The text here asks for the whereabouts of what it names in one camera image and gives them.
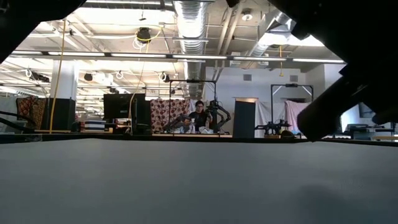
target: metal frame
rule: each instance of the metal frame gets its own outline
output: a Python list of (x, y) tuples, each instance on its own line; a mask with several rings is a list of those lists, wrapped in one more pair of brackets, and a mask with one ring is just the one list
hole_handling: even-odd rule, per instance
[(186, 82), (186, 83), (212, 83), (214, 84), (214, 99), (217, 98), (217, 81), (213, 80), (170, 80), (169, 83), (169, 122), (171, 121), (171, 111), (172, 111), (172, 83), (173, 82)]
[(271, 84), (271, 122), (274, 122), (274, 95), (282, 88), (297, 88), (297, 87), (302, 87), (310, 96), (311, 96), (311, 102), (313, 101), (313, 86), (312, 85), (299, 85), (295, 83), (290, 83), (290, 84)]

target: patterned curtain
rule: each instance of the patterned curtain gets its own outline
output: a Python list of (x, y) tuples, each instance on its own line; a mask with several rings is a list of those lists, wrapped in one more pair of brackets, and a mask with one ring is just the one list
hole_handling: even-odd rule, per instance
[(170, 101), (169, 100), (151, 100), (150, 101), (150, 117), (152, 132), (163, 131), (163, 127), (172, 121), (179, 114), (189, 113), (190, 100), (171, 100), (171, 116), (169, 116)]
[(36, 127), (28, 123), (28, 128), (40, 129), (42, 125), (45, 103), (47, 99), (29, 96), (27, 98), (17, 99), (17, 112), (19, 115), (30, 118), (36, 123)]

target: pillar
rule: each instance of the pillar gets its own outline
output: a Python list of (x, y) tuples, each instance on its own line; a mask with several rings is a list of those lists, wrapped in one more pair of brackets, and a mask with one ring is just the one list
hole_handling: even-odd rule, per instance
[[(50, 114), (52, 102), (55, 95), (55, 86), (57, 84), (59, 60), (54, 60), (50, 100), (44, 113), (44, 122), (42, 129), (50, 128)], [(79, 69), (75, 61), (62, 61), (61, 71), (59, 74), (57, 99), (55, 101), (55, 109), (53, 116), (53, 130), (70, 130), (72, 123), (75, 121), (76, 111), (76, 94), (79, 79)]]

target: computer monitor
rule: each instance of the computer monitor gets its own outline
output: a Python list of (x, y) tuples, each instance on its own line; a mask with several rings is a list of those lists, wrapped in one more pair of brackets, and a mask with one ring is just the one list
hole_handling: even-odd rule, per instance
[[(104, 94), (104, 118), (128, 118), (131, 97), (132, 94)], [(145, 94), (134, 95), (131, 116), (137, 124), (150, 125), (150, 102), (145, 100)]]

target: man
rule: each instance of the man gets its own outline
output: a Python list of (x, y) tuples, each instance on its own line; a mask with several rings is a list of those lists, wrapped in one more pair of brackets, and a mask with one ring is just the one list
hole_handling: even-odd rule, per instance
[(209, 121), (209, 123), (211, 123), (212, 120), (213, 120), (211, 115), (210, 114), (206, 114), (205, 111), (203, 110), (204, 106), (205, 105), (203, 104), (203, 102), (198, 100), (195, 103), (196, 111), (189, 114), (190, 118), (194, 118), (195, 119), (195, 130), (196, 131), (199, 131), (200, 127), (205, 127), (206, 126), (206, 121)]

